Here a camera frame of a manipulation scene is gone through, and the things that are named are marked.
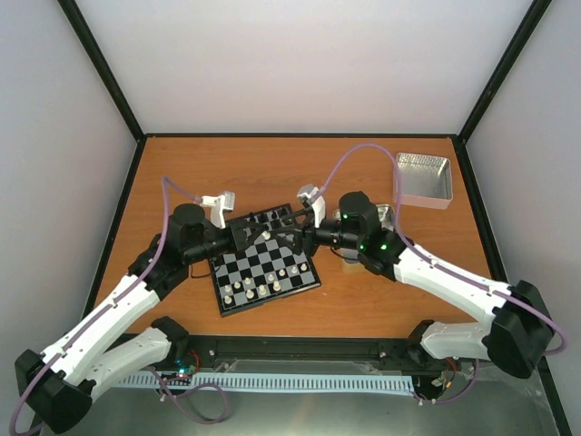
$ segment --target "checkered board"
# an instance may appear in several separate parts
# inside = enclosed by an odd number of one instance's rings
[[[249,221],[253,216],[253,221],[258,222],[258,217],[264,217],[263,213],[267,218],[264,224],[269,231],[295,223],[294,219],[287,219],[286,223],[282,223],[280,219],[281,216],[292,213],[290,204],[272,207],[237,220]],[[250,235],[251,230],[246,229],[246,232]],[[210,259],[209,262],[222,317],[320,286],[312,259],[305,253],[293,254],[290,248],[281,246],[274,236],[265,241],[261,235],[246,251],[224,254]],[[250,284],[245,282],[246,278],[251,279]],[[237,282],[240,284],[238,289],[234,287]],[[274,290],[275,282],[281,286],[279,291]],[[260,285],[264,285],[264,295],[259,293]],[[248,298],[248,290],[253,293],[251,298]]]

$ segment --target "wooden table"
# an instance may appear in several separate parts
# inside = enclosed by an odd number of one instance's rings
[[[322,185],[343,153],[360,142],[343,138],[148,139],[97,303],[161,231],[162,175],[195,195],[236,192],[236,208],[230,215],[234,217],[282,203],[297,204],[296,193],[301,186]],[[449,208],[440,211],[403,206],[402,228],[435,255],[488,277],[452,142],[447,138],[380,138],[372,142],[394,154],[434,154],[450,159],[454,200]],[[392,201],[391,162],[381,152],[359,150],[343,164],[325,193],[328,214],[337,208],[344,193],[358,190],[374,203]],[[176,192],[170,198],[172,209],[187,201]],[[187,280],[128,332],[140,332],[164,315],[191,334],[339,338],[405,338],[424,319],[470,321],[465,313],[417,288],[367,272],[343,273],[340,259],[324,247],[314,262],[323,283],[320,288],[226,318],[218,311],[211,278]],[[207,263],[196,265],[194,272],[208,272]]]

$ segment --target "purple wire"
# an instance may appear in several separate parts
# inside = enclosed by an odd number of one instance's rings
[[[466,388],[464,388],[462,390],[462,392],[460,392],[457,395],[454,395],[452,398],[448,398],[447,400],[436,400],[435,404],[450,404],[451,402],[457,401],[460,398],[465,397],[470,390],[474,387],[474,385],[476,384],[476,376],[478,374],[478,366],[479,366],[479,361],[478,359],[474,360],[474,373],[472,374],[472,380],[470,380],[470,383],[466,386]],[[419,398],[419,396],[415,393],[412,392],[414,398],[418,401],[424,401],[423,399]]]
[[[183,190],[180,186],[178,186],[177,184],[175,184],[173,181],[171,181],[167,176],[162,177],[162,193],[163,193],[163,228],[162,228],[162,236],[160,237],[160,241],[158,242],[157,245],[157,250],[155,251],[155,254],[153,255],[152,261],[149,263],[149,265],[147,265],[147,267],[145,268],[145,270],[143,270],[143,272],[139,275],[139,277],[137,277],[137,279],[131,283],[127,289],[125,289],[123,292],[121,292],[119,295],[117,295],[115,298],[113,298],[113,302],[115,304],[117,304],[120,300],[122,300],[125,296],[127,296],[127,294],[129,294],[129,292],[131,292],[133,289],[135,289],[137,287],[137,285],[147,276],[147,274],[150,273],[150,271],[153,269],[153,267],[155,266],[155,264],[157,263],[157,261],[159,260],[160,256],[162,255],[162,249],[163,246],[165,245],[165,240],[167,238],[167,227],[168,227],[168,222],[170,220],[170,198],[169,198],[169,194],[167,191],[167,185],[170,185],[171,187],[175,188],[178,192],[182,193],[183,195],[185,195],[186,197],[188,197],[190,200],[193,200],[197,203],[199,203],[202,199],[200,197],[196,197],[195,195],[191,195],[190,193],[188,193],[187,191]],[[66,351],[69,348],[71,348],[73,346],[73,344],[81,337],[83,336],[83,334],[89,330],[89,328],[95,324],[97,322],[97,320],[99,320],[104,314],[107,313],[107,311],[109,311],[111,308],[113,308],[113,306],[111,304],[107,304],[105,305],[99,312],[97,312],[94,316],[91,317],[90,320],[88,320],[79,330],[78,332],[76,332],[64,345],[63,345],[63,350]],[[24,393],[22,394],[22,396],[20,397],[20,400],[18,402],[18,405],[15,409],[15,411],[12,414],[12,419],[10,420],[10,435],[11,436],[28,436],[30,434],[33,434],[36,431],[39,431],[42,428],[43,424],[39,424],[39,426],[35,427],[34,429],[30,430],[27,433],[18,433],[16,431],[16,421],[18,420],[18,416],[20,415],[20,412],[24,406],[24,404],[26,403],[26,400],[28,399],[28,396],[30,395],[30,392],[34,389],[34,387],[36,387],[36,384],[38,384],[38,381],[42,378],[42,376],[44,374],[46,374],[48,372],[48,370],[51,369],[51,367],[54,365],[54,363],[56,361],[58,361],[58,359],[61,357],[61,354],[55,354],[54,357],[46,363],[46,365],[43,367],[43,369],[41,371],[38,372],[38,374],[36,375],[36,377],[34,377],[32,379],[32,381],[28,384],[28,386],[26,387]]]
[[[399,225],[399,210],[400,210],[400,206],[401,206],[401,190],[399,188],[401,186],[401,174],[399,173],[398,162],[396,161],[395,157],[393,157],[393,154],[391,154],[385,147],[382,147],[381,145],[377,145],[377,144],[358,144],[358,145],[355,145],[354,147],[352,147],[351,149],[349,149],[344,155],[341,156],[339,161],[335,164],[335,167],[330,172],[329,177],[327,177],[327,180],[322,185],[322,187],[319,189],[319,192],[313,197],[312,201],[314,202],[325,191],[327,191],[327,188],[329,187],[331,180],[333,179],[333,177],[335,176],[335,173],[339,170],[339,168],[341,167],[343,162],[345,162],[345,159],[347,159],[353,152],[359,150],[360,148],[376,148],[378,150],[381,150],[383,153],[385,153],[389,157],[389,159],[391,160],[391,163],[393,164],[393,171],[396,174],[396,212],[395,212],[395,218],[394,218],[394,226],[395,226],[396,232],[398,233],[398,236],[401,239],[401,241],[403,241],[403,243],[405,243],[406,246],[413,253],[415,253],[424,262],[431,263],[431,259],[427,255],[422,253],[420,250],[418,250],[416,247],[414,247],[408,241],[408,238],[406,238],[406,236],[403,234],[403,231],[401,230],[401,227]],[[472,286],[475,286],[482,291],[488,292],[488,286],[486,286],[484,283],[474,281],[474,280],[472,280],[468,277],[465,277],[464,275],[462,275],[458,272],[452,271],[449,268],[446,268],[445,266],[438,264],[438,263],[436,263],[434,265],[434,268],[454,277],[457,280],[460,280],[462,282],[465,282],[465,283],[468,283]],[[510,295],[506,295],[506,294],[504,294],[502,292],[498,292],[498,291],[493,291],[492,293],[495,294],[496,296],[504,298],[508,302],[512,302],[513,304],[524,309],[525,311],[535,315],[539,320],[544,322],[551,329],[553,329],[555,332],[558,333],[558,335],[561,337],[561,344],[558,347],[556,347],[554,350],[545,351],[546,356],[558,354],[558,353],[562,352],[567,347],[568,338],[566,336],[566,333],[556,322],[554,322],[553,320],[551,320],[550,318],[545,316],[543,313],[539,312],[534,307],[531,307],[528,304],[521,302],[520,300],[517,300],[516,298],[514,298]]]
[[[167,176],[162,177],[162,180],[165,180],[165,182],[167,184],[169,184],[173,189],[175,189],[178,193],[180,193],[181,195],[183,195],[186,198],[189,198],[194,203],[201,203],[202,202],[202,198],[201,197],[196,197],[195,195],[191,195],[185,189],[181,188],[180,186],[178,186],[177,184],[175,184],[173,181],[171,181],[170,179],[168,179]]]
[[[220,386],[218,386],[217,384],[215,384],[215,383],[203,383],[203,384],[200,384],[194,388],[187,390],[184,393],[181,393],[180,395],[173,395],[172,391],[170,391],[170,388],[167,385],[167,382],[163,379],[163,377],[161,375],[159,375],[157,373],[155,368],[153,368],[152,366],[148,366],[145,369],[147,371],[149,371],[151,374],[153,374],[155,379],[160,383],[160,387],[163,389],[163,391],[165,392],[167,397],[173,401],[173,404],[175,404],[177,406],[177,408],[180,409],[180,411],[182,411],[182,413],[185,416],[187,416],[188,418],[190,418],[192,421],[197,422],[199,424],[216,424],[218,422],[224,421],[226,419],[226,416],[230,412],[230,403],[228,402],[228,397],[226,396],[226,392],[224,392],[224,390]],[[185,398],[185,397],[192,395],[193,393],[199,391],[202,388],[213,388],[220,393],[220,395],[222,397],[222,403],[224,404],[224,410],[218,418],[215,418],[212,420],[204,420],[204,419],[200,418],[199,416],[196,416],[193,413],[186,411],[182,407],[180,402],[178,401],[178,398]]]
[[[55,354],[53,358],[50,361],[48,361],[46,365],[35,375],[35,377],[28,384],[28,386],[26,386],[25,391],[18,400],[18,404],[16,404],[16,407],[12,412],[12,416],[10,417],[10,426],[9,426],[10,436],[31,436],[32,434],[35,434],[36,432],[40,431],[43,428],[44,424],[40,423],[33,429],[26,431],[24,433],[20,433],[16,429],[16,423],[18,422],[18,416],[20,416],[20,412],[22,411],[22,408],[25,406],[26,400],[28,399],[30,392],[32,392],[32,390],[36,387],[40,379],[44,377],[48,370],[51,369],[51,366],[53,366],[54,363],[60,359],[60,357],[61,354],[59,353]]]

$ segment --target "purple cable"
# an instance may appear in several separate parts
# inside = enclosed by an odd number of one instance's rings
[[[466,386],[466,388],[464,388],[462,390],[462,392],[460,392],[458,395],[454,395],[452,398],[448,398],[447,400],[436,400],[435,404],[450,404],[451,402],[457,401],[460,398],[465,397],[470,390],[474,387],[474,385],[476,384],[476,376],[478,374],[478,366],[479,366],[479,361],[478,359],[474,360],[474,373],[472,374],[472,380],[470,380],[470,383]],[[430,400],[424,400],[422,398],[419,398],[419,396],[415,393],[412,392],[414,398],[418,401],[427,401],[430,402]]]
[[[226,396],[226,392],[224,392],[224,390],[220,386],[218,386],[217,384],[215,384],[215,383],[203,383],[203,384],[200,384],[194,388],[187,390],[184,393],[181,393],[180,395],[173,395],[172,391],[170,391],[170,388],[167,385],[167,382],[162,378],[161,375],[159,375],[157,373],[155,368],[153,368],[152,366],[148,366],[145,369],[147,371],[149,371],[151,374],[153,374],[155,379],[160,383],[160,387],[163,389],[163,391],[165,392],[167,397],[173,401],[173,404],[175,404],[177,406],[177,408],[180,409],[180,411],[182,411],[182,413],[185,416],[187,416],[188,418],[190,418],[192,421],[197,422],[199,424],[216,424],[218,422],[224,421],[226,419],[226,416],[230,412],[230,404],[228,402],[228,397]],[[220,393],[220,395],[222,397],[222,403],[224,404],[224,410],[218,418],[215,418],[213,420],[204,420],[204,419],[200,418],[199,416],[196,416],[193,413],[186,411],[182,407],[180,402],[178,401],[178,398],[185,398],[185,397],[192,395],[193,393],[199,391],[202,388],[213,388]]]
[[[20,416],[20,412],[22,411],[22,408],[25,406],[26,399],[30,395],[30,392],[32,392],[32,390],[38,384],[40,379],[42,379],[44,377],[44,375],[48,372],[48,370],[51,369],[51,366],[53,366],[54,363],[56,361],[58,361],[60,358],[61,358],[61,354],[58,354],[58,353],[55,354],[53,356],[53,358],[50,361],[48,361],[46,363],[46,365],[35,375],[35,377],[28,384],[28,386],[26,386],[25,391],[23,392],[22,396],[18,400],[18,404],[16,404],[16,408],[12,412],[12,416],[10,417],[10,426],[9,426],[10,436],[31,436],[32,434],[35,434],[36,432],[40,431],[43,428],[43,424],[40,423],[36,427],[34,427],[33,429],[26,431],[24,433],[20,433],[16,429],[16,423],[18,422],[18,416]]]
[[[337,162],[337,164],[335,164],[335,167],[333,168],[333,170],[330,172],[329,177],[327,177],[327,180],[325,181],[325,183],[322,185],[322,187],[319,189],[319,191],[317,192],[317,194],[314,195],[312,201],[314,202],[315,200],[317,200],[317,198],[319,198],[325,191],[327,191],[327,188],[329,187],[329,184],[331,182],[331,180],[333,179],[335,173],[339,170],[339,168],[341,167],[341,165],[343,164],[343,162],[345,162],[345,159],[347,159],[353,152],[359,150],[360,148],[376,148],[378,150],[381,150],[383,153],[385,153],[389,159],[391,160],[391,162],[393,163],[393,171],[395,171],[396,174],[396,212],[395,212],[395,218],[394,218],[394,225],[395,225],[395,229],[396,232],[398,233],[399,238],[401,239],[401,241],[403,241],[403,243],[406,244],[406,246],[413,252],[415,253],[421,260],[423,260],[424,262],[427,263],[431,263],[431,259],[429,257],[427,257],[427,255],[425,255],[424,253],[422,253],[420,250],[418,250],[416,247],[414,247],[409,241],[408,238],[406,238],[406,236],[403,234],[401,227],[399,225],[399,209],[401,206],[401,190],[399,189],[401,186],[401,174],[399,173],[399,168],[398,168],[398,162],[396,161],[395,157],[393,157],[393,154],[391,154],[386,148],[382,147],[381,145],[377,145],[377,144],[358,144],[355,145],[354,147],[352,147],[351,149],[349,149],[344,155],[341,156],[341,158],[339,159],[339,161]],[[488,286],[486,286],[485,284],[481,283],[481,282],[477,282],[474,281],[468,277],[465,277],[464,275],[452,271],[449,268],[446,268],[443,265],[440,265],[438,263],[436,263],[434,265],[434,268],[454,277],[457,280],[460,280],[462,282],[468,283],[472,286],[477,287],[478,289],[482,290],[482,291],[486,291],[488,292]],[[560,337],[561,337],[561,344],[556,347],[554,350],[547,350],[545,351],[545,355],[546,356],[550,356],[553,354],[558,354],[560,352],[562,352],[568,344],[568,338],[566,337],[566,333],[565,331],[553,320],[551,320],[550,318],[548,318],[547,316],[545,316],[543,313],[539,312],[537,309],[535,309],[534,307],[529,306],[528,304],[521,302],[520,300],[517,300],[516,298],[510,296],[510,295],[506,295],[502,292],[498,292],[498,291],[493,291],[493,294],[495,294],[498,297],[502,297],[505,300],[507,300],[508,302],[512,302],[513,304],[517,305],[518,307],[524,309],[525,311],[535,315],[539,320],[541,320],[542,322],[544,322],[546,325],[548,325],[551,329],[553,329],[553,331],[555,331]]]
[[[186,197],[188,197],[190,200],[193,200],[197,203],[199,203],[202,199],[200,197],[196,197],[195,195],[191,195],[190,193],[184,191],[180,186],[178,186],[177,184],[175,184],[174,182],[172,182],[167,176],[162,177],[162,193],[163,193],[163,228],[162,228],[162,236],[160,237],[160,241],[158,242],[157,245],[157,250],[155,251],[155,254],[153,255],[152,261],[149,263],[149,265],[147,265],[147,268],[145,268],[145,270],[143,270],[143,272],[139,275],[139,277],[133,282],[131,283],[127,289],[125,289],[123,292],[121,292],[118,296],[116,296],[113,301],[115,303],[118,303],[120,300],[122,300],[129,292],[131,292],[133,289],[135,289],[137,287],[137,285],[147,276],[147,274],[149,274],[149,272],[153,269],[153,267],[155,266],[155,264],[157,263],[157,261],[159,260],[160,256],[162,255],[162,249],[163,246],[165,245],[165,240],[167,238],[167,227],[168,227],[168,222],[170,220],[170,198],[169,198],[169,194],[167,191],[167,185],[170,185],[171,187],[175,188],[177,191],[179,191],[180,193],[182,193],[183,195],[185,195]],[[107,304],[106,306],[104,306],[99,312],[97,312],[90,320],[88,320],[83,327],[81,327],[77,333],[75,333],[64,345],[63,345],[63,350],[66,351],[69,348],[71,348],[73,346],[73,344],[81,337],[83,336],[83,333],[85,333],[93,324],[96,323],[96,321],[101,318],[105,313],[107,313],[107,311],[109,311],[111,308],[113,308],[113,306],[111,304]],[[32,381],[28,384],[28,386],[26,387],[24,393],[22,394],[22,396],[20,397],[20,400],[18,402],[18,405],[15,409],[15,411],[12,414],[12,420],[10,421],[10,435],[11,436],[28,436],[30,434],[33,434],[34,432],[40,430],[42,428],[43,424],[39,424],[39,426],[35,427],[34,429],[30,430],[27,433],[18,433],[16,431],[16,421],[18,420],[18,416],[20,415],[20,412],[23,408],[23,406],[26,403],[26,400],[28,399],[28,396],[30,395],[30,392],[34,389],[34,387],[36,387],[36,384],[38,384],[38,381],[42,378],[43,375],[46,374],[46,372],[48,372],[48,370],[51,369],[51,367],[54,365],[54,363],[56,361],[58,361],[58,359],[61,357],[61,354],[56,354],[49,362],[46,363],[46,365],[43,367],[43,369],[41,371],[38,372],[38,374],[36,375],[36,377],[34,377],[32,379]]]

